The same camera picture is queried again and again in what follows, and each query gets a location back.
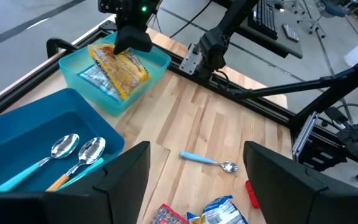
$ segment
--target white floor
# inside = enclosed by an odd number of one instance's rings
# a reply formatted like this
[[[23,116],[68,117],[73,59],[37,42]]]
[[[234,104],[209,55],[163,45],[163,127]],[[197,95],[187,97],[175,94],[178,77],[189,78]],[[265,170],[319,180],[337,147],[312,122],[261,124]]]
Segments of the white floor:
[[[47,39],[59,37],[73,41],[109,16],[98,12],[95,0],[74,0],[71,3],[77,3],[75,6],[59,12],[37,26],[3,39],[12,33],[15,27],[40,15],[47,16],[48,12],[68,2],[70,0],[49,0],[48,3],[34,0],[0,1],[0,91],[46,59]],[[313,0],[304,2],[310,16],[317,18],[319,12]],[[158,12],[162,33],[172,35],[207,3],[208,0],[163,0]],[[212,2],[194,24],[185,28],[174,39],[185,45],[198,42],[205,30],[214,27],[221,20],[225,11],[225,8]],[[299,15],[299,18],[301,17],[309,17],[309,14]],[[225,54],[227,65],[267,86],[314,80],[347,69],[343,56],[358,44],[358,20],[350,16],[322,18],[321,25],[327,34],[324,39],[320,39],[316,34],[309,35],[308,25],[299,25],[298,35],[302,44],[303,59],[291,55],[281,58],[234,34],[231,42],[243,49],[231,45]],[[156,22],[153,28],[158,30]],[[288,107],[298,112],[320,94],[319,90],[287,94]],[[358,89],[347,95],[345,100],[347,103],[358,103]],[[358,108],[350,107],[349,110],[351,118],[358,122]],[[333,175],[340,175],[338,179],[350,182],[353,173],[343,173],[343,170],[345,169],[340,168],[330,172]]]

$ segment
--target wooden table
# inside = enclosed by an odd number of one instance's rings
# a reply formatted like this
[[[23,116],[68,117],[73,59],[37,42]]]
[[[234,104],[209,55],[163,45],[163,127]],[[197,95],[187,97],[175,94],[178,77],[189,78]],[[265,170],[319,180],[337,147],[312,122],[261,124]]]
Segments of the wooden table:
[[[154,43],[185,55],[186,46],[154,30],[149,29],[148,33]],[[36,69],[12,86],[23,82]],[[231,81],[247,88],[264,87],[230,68],[225,67],[223,71]],[[57,71],[7,111],[66,87],[61,72]],[[283,95],[270,96],[269,99],[287,106]],[[244,141],[255,141],[291,157],[290,131],[287,128],[171,71],[166,71],[163,78],[120,117],[112,117],[92,102],[90,104],[124,136],[124,151],[138,142],[151,142],[149,183],[138,223],[150,223],[163,203],[186,217],[187,211],[200,214],[207,203],[229,194],[233,195],[232,201],[249,223],[265,222],[261,211],[251,207],[244,188],[247,180],[242,160]],[[240,169],[235,174],[228,174],[216,166],[186,161],[179,157],[182,150],[216,161],[234,161]]]

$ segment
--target yellow snack bag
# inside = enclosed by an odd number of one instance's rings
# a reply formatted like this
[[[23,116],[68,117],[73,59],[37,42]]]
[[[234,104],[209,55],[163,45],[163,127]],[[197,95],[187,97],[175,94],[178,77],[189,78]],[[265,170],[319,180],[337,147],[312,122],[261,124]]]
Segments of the yellow snack bag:
[[[125,100],[136,87],[150,78],[140,60],[127,49],[114,55],[114,44],[90,45],[89,55]]]

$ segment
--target blue bin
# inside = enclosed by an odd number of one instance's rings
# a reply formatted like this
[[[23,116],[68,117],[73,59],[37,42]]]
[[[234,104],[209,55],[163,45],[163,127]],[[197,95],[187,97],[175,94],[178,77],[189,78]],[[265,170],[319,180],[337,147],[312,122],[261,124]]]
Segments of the blue bin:
[[[101,40],[96,41],[94,44],[113,44],[115,43],[115,40],[116,33],[113,33]],[[93,84],[79,76],[80,73],[94,65],[94,61],[89,56],[87,47],[77,50],[76,52],[60,59],[60,70],[62,71],[66,83],[70,88],[77,90],[84,97],[91,100],[110,115],[119,116],[162,78],[171,62],[170,56],[156,47],[152,47],[152,50],[149,53],[133,49],[132,51],[139,58],[147,71],[149,71],[150,79],[138,86],[127,99],[122,101],[106,95],[99,88],[96,88]]]
[[[78,162],[83,144],[94,137],[106,140],[103,155],[117,157],[124,138],[75,90],[64,89],[0,115],[0,185],[44,157],[61,137],[77,133],[77,148],[66,158],[52,159],[13,192],[43,192]],[[75,174],[86,169],[81,166]]]

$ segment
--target spoon head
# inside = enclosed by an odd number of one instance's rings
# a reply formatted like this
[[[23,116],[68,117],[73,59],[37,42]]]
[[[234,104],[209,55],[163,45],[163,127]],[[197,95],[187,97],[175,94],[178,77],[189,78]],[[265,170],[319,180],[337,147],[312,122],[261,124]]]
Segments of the spoon head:
[[[230,161],[223,162],[221,164],[221,167],[226,172],[235,172],[235,171],[239,170],[239,166],[237,166],[237,164],[230,162]]]
[[[59,139],[53,146],[51,157],[61,159],[68,155],[77,147],[80,137],[77,134],[69,134]]]
[[[85,145],[80,149],[78,153],[78,158],[80,161],[83,161],[84,164],[92,164],[97,161],[106,145],[106,140],[102,137],[96,137],[89,140]]]

